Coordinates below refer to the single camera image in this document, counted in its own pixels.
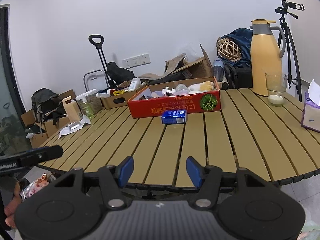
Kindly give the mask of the person's left hand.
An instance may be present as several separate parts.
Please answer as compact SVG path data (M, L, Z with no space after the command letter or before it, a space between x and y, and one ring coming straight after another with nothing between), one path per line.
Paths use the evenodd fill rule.
M7 216L5 219L5 222L7 226L16 229L15 224L15 211L17 207L22 203L22 197L20 195L20 184L16 182L15 188L14 188L14 195L12 200L7 204L7 206L4 208L4 213Z

